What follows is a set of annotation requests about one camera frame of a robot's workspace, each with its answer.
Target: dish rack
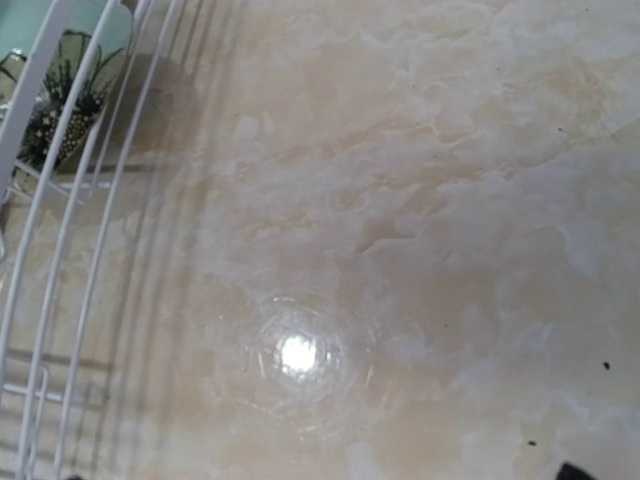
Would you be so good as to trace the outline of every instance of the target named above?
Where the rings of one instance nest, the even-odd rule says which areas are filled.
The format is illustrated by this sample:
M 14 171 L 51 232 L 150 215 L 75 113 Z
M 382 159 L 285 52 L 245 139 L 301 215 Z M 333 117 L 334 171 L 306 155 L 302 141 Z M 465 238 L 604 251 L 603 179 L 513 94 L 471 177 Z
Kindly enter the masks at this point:
M 23 132 L 27 127 L 34 107 L 36 95 L 41 88 L 47 68 L 54 55 L 54 50 L 67 25 L 71 10 L 74 4 L 80 1 L 82 0 L 51 1 L 51 7 L 41 26 L 32 54 L 29 56 L 14 92 L 11 109 L 0 128 L 0 192 L 4 195 L 5 200 L 7 195 L 12 193 L 9 182 L 11 172 L 16 165 L 16 156 Z M 30 207 L 19 246 L 15 252 L 11 252 L 13 268 L 11 275 L 8 277 L 10 283 L 5 286 L 7 297 L 6 303 L 2 306 L 3 315 L 2 324 L 0 325 L 0 416 L 3 415 L 4 400 L 8 396 L 22 397 L 22 411 L 18 438 L 3 439 L 10 440 L 12 444 L 15 443 L 15 452 L 12 452 L 11 455 L 13 457 L 13 465 L 0 465 L 0 470 L 5 476 L 13 477 L 16 480 L 36 478 L 34 469 L 38 463 L 38 445 L 41 440 L 43 411 L 49 403 L 57 403 L 56 411 L 59 411 L 59 414 L 57 414 L 58 427 L 53 453 L 53 468 L 51 470 L 53 478 L 59 480 L 63 469 L 66 467 L 64 464 L 65 444 L 67 443 L 70 414 L 72 409 L 82 407 L 75 394 L 78 366 L 111 211 L 118 195 L 118 186 L 129 157 L 136 128 L 145 104 L 145 98 L 149 92 L 158 61 L 166 49 L 179 5 L 178 0 L 163 0 L 162 2 L 138 0 L 134 10 L 131 53 L 122 75 L 122 84 L 111 97 L 110 108 L 108 106 L 103 109 L 98 121 L 89 133 L 79 164 L 74 172 L 73 182 L 66 184 L 56 182 L 51 178 L 54 161 L 64 139 L 65 129 L 73 112 L 75 100 L 89 71 L 91 57 L 97 51 L 97 39 L 104 30 L 110 13 L 119 3 L 120 0 L 105 1 L 102 16 L 74 79 L 69 99 L 53 137 L 46 162 L 39 174 L 38 172 L 31 172 L 38 177 L 38 185 L 33 196 L 28 198 Z M 151 62 L 137 97 L 124 142 L 119 146 L 119 155 L 114 173 L 109 181 L 101 181 L 107 145 L 114 131 L 116 116 L 122 105 L 127 84 L 132 76 L 132 70 L 139 56 L 140 40 L 145 29 L 151 30 L 149 28 L 149 19 L 156 3 L 163 3 L 162 8 L 158 10 L 164 18 L 161 19 L 159 34 L 157 36 L 154 35 Z M 96 148 L 99 139 L 102 143 L 99 148 Z M 91 173 L 89 173 L 90 164 L 93 165 Z M 50 259 L 50 268 L 47 273 L 46 290 L 42 297 L 40 315 L 39 318 L 29 319 L 34 322 L 35 340 L 27 355 L 16 356 L 9 348 L 12 329 L 16 324 L 16 306 L 21 294 L 25 261 L 36 233 L 36 224 L 41 214 L 45 193 L 49 189 L 64 195 L 66 197 L 66 205 L 64 215 L 57 228 L 55 253 Z M 108 195 L 102 209 L 102 218 L 89 266 L 88 280 L 82 294 L 80 314 L 75 323 L 75 340 L 72 345 L 69 345 L 68 364 L 65 365 L 66 378 L 64 387 L 61 390 L 54 391 L 50 381 L 50 368 L 46 357 L 43 356 L 47 333 L 50 329 L 54 292 L 59 281 L 61 260 L 72 230 L 72 219 L 77 209 L 76 207 L 82 205 L 83 199 L 90 198 L 98 189 L 107 189 Z M 6 255 L 4 242 L 0 243 L 0 255 L 2 257 Z M 25 370 L 28 370 L 25 382 L 10 381 L 8 372 L 14 364 L 20 364 L 22 368 L 26 367 Z

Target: decorative flower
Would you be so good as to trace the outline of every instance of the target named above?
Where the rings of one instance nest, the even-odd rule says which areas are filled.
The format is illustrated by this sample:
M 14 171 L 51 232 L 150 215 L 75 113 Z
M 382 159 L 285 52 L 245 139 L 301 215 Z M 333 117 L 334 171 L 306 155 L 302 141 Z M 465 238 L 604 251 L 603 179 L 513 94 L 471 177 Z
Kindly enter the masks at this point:
M 51 140 L 90 40 L 91 36 L 83 32 L 68 30 L 62 35 L 43 88 L 36 97 L 18 159 L 37 171 L 42 169 L 49 153 Z M 84 143 L 118 80 L 125 57 L 124 48 L 104 56 L 102 48 L 98 47 L 73 109 L 54 170 Z M 9 109 L 11 97 L 26 61 L 27 57 L 22 52 L 14 50 L 0 62 L 0 122 L 4 120 Z

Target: black object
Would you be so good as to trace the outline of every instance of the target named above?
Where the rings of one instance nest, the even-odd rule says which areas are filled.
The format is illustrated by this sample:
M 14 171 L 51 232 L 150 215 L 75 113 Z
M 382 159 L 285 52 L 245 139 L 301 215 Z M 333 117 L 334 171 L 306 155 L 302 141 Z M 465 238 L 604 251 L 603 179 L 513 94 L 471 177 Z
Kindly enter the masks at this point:
M 578 467 L 574 467 L 568 463 L 562 465 L 556 480 L 596 480 Z

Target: tile floor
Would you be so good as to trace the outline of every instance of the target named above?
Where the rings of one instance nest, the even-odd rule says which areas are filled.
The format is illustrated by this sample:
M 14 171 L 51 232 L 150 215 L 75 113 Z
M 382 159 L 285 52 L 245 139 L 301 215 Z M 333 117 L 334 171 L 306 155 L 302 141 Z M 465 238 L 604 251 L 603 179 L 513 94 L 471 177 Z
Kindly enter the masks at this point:
M 640 478 L 637 1 L 185 0 L 161 67 L 77 471 Z M 52 355 L 97 230 L 77 224 Z

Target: marble floor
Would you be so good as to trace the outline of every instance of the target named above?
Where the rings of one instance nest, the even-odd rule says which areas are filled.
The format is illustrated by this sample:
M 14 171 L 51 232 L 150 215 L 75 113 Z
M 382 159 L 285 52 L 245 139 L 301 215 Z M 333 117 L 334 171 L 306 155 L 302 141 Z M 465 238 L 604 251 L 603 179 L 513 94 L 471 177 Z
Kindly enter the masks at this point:
M 640 478 L 639 82 L 636 0 L 185 0 L 71 470 Z M 76 223 L 52 358 L 98 227 Z

